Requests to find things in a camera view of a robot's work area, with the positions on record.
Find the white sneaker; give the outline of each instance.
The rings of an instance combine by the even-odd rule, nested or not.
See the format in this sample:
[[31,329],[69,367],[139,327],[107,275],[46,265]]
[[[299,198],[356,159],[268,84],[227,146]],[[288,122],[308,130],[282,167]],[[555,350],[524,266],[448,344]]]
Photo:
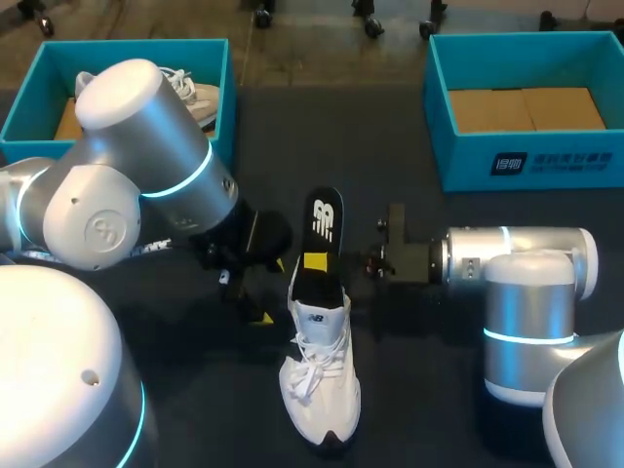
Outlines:
[[[163,75],[174,87],[177,95],[182,99],[186,108],[191,113],[195,122],[201,129],[205,129],[216,119],[218,112],[219,89],[212,85],[199,85],[190,78],[190,73],[184,70],[173,70],[160,67]],[[94,75],[87,71],[81,71],[76,76],[74,94],[76,98],[93,81]]]
[[[339,211],[341,222],[339,200],[340,207],[334,207],[333,212],[338,218]],[[312,222],[306,224],[308,229],[312,227]],[[328,241],[332,238],[339,245],[341,226],[325,237],[319,236],[316,226],[309,232]],[[308,235],[303,237],[305,250]],[[338,255],[327,250],[322,253],[318,239],[307,242],[308,246],[313,243],[321,253],[312,253],[315,256],[310,261],[310,252],[301,254],[289,288],[289,310],[296,327],[292,343],[296,347],[280,369],[280,387],[296,430],[320,449],[340,449],[353,436],[361,407],[360,382],[353,365],[351,300],[340,284]]]

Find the cardboard box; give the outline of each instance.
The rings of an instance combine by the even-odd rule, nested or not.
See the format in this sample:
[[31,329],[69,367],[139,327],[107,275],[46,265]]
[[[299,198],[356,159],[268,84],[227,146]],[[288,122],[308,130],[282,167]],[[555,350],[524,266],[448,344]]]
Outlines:
[[624,187],[622,83],[612,32],[432,36],[423,103],[443,190]]
[[463,134],[534,130],[521,90],[468,90],[449,94],[457,128]]
[[605,130],[587,88],[450,91],[450,102],[463,134]]
[[537,131],[606,130],[587,88],[533,88],[523,95]]
[[76,119],[76,102],[72,97],[67,100],[65,109],[62,111],[57,133],[55,134],[55,140],[79,138],[82,138],[82,127],[80,127],[78,119]]

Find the dark table surface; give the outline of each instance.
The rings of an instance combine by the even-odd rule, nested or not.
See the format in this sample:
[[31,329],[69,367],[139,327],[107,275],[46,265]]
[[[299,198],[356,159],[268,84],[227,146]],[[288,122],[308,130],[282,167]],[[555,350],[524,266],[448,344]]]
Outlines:
[[[10,99],[3,100],[6,109]],[[594,295],[578,306],[577,332],[624,327],[624,191],[443,195],[416,87],[242,90],[236,160],[244,196],[286,214],[297,238],[306,192],[337,187],[351,254],[378,241],[375,222],[391,202],[406,203],[416,238],[448,226],[585,227],[598,242],[601,272]],[[293,253],[285,261],[292,271]],[[237,326],[215,297],[214,272],[165,252],[72,274],[108,303],[134,353],[156,409],[161,468],[551,466],[539,411],[484,393],[479,303],[430,291],[374,300],[352,268],[346,281],[362,417],[351,449],[326,460],[302,442],[283,408],[278,369],[289,328]],[[289,277],[254,278],[258,292],[273,292],[285,306]],[[382,319],[379,340],[373,311]]]

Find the teal box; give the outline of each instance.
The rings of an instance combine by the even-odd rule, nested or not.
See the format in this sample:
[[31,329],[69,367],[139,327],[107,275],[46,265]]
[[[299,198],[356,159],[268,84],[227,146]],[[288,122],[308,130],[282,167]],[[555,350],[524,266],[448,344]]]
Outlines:
[[[589,89],[605,131],[461,134],[449,91]],[[624,49],[611,32],[436,35],[424,109],[445,192],[624,186]]]
[[8,163],[32,156],[60,158],[74,140],[54,141],[80,71],[98,74],[126,59],[191,72],[196,83],[219,86],[214,136],[216,154],[232,166],[236,126],[236,82],[225,39],[46,42],[37,52],[7,117],[0,147]]

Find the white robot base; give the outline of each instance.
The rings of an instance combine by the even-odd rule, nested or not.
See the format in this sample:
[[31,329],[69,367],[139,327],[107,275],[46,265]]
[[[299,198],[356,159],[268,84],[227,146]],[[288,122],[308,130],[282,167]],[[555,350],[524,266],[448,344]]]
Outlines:
[[153,412],[101,298],[51,268],[0,268],[0,464],[154,468]]

